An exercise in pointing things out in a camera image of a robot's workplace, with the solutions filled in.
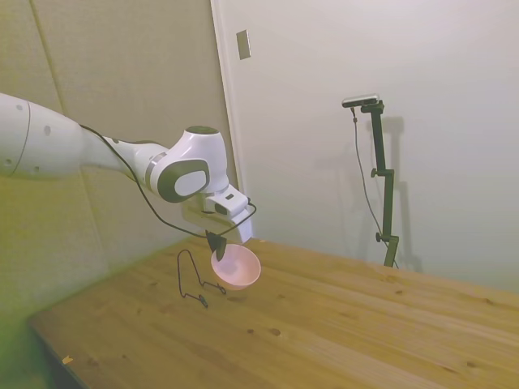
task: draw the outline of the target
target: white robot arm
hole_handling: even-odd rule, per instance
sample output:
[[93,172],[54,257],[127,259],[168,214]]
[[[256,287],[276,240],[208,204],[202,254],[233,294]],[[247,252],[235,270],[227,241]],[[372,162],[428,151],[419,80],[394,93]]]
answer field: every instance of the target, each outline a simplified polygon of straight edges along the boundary
[[[252,235],[249,199],[229,184],[225,145],[217,130],[190,127],[172,148],[153,141],[126,142],[0,93],[1,176],[55,179],[80,166],[117,170],[135,180],[130,166],[141,187],[169,203],[182,203],[183,218],[205,229],[217,246],[223,241],[225,248],[224,238],[244,243]],[[215,250],[211,240],[209,244]]]

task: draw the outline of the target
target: bowl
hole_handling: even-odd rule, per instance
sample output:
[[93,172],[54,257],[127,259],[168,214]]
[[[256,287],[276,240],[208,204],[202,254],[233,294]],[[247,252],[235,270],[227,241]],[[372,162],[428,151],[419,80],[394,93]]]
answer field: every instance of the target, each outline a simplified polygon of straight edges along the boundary
[[261,274],[261,263],[256,254],[240,245],[227,245],[220,261],[216,251],[213,252],[211,266],[218,283],[229,290],[251,286]]

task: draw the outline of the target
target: wall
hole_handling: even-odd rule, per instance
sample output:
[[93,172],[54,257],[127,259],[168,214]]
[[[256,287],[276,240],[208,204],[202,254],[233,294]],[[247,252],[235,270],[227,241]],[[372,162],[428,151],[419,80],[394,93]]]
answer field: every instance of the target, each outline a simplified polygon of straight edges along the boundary
[[[188,126],[214,126],[236,182],[208,2],[0,0],[0,92],[121,139],[173,145]],[[117,173],[0,178],[0,387],[51,385],[29,315],[184,237]]]
[[[519,3],[213,2],[235,151],[264,239],[382,263],[347,96],[384,99],[402,267],[519,292]],[[249,30],[239,61],[236,32]],[[359,148],[382,215],[369,116]]]

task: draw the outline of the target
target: black wire stand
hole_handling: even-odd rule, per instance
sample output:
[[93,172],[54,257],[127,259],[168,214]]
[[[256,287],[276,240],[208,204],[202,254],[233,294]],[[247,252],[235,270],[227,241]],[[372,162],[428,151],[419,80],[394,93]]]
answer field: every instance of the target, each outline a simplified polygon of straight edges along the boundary
[[193,255],[191,254],[191,252],[188,250],[188,249],[184,249],[182,251],[180,251],[177,255],[177,270],[178,270],[178,291],[180,292],[180,296],[182,296],[183,298],[186,298],[186,297],[191,297],[191,298],[194,298],[195,300],[198,300],[202,303],[202,305],[207,308],[209,307],[209,304],[208,302],[205,300],[204,296],[202,296],[201,294],[197,296],[193,296],[192,294],[189,294],[189,293],[183,293],[182,292],[182,277],[180,276],[180,256],[182,253],[188,253],[189,254],[189,258],[191,259],[191,263],[193,264],[193,268],[195,269],[195,272],[196,272],[196,276],[198,277],[198,283],[200,284],[200,286],[204,287],[205,285],[210,285],[212,286],[213,288],[216,288],[218,290],[220,290],[220,292],[222,294],[227,294],[227,291],[225,290],[225,288],[223,286],[221,286],[220,284],[211,284],[210,282],[207,282],[207,281],[202,281],[200,279],[200,274],[198,273],[198,269],[196,268],[196,264],[195,264],[195,260],[193,259]]

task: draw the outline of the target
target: wooden table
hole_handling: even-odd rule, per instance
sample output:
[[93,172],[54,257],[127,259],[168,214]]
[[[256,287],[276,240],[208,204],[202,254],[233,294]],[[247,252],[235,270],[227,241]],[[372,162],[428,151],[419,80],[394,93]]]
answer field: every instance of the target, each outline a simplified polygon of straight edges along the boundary
[[186,240],[32,318],[85,387],[519,388],[519,296],[253,240],[262,275],[240,292],[211,280]]

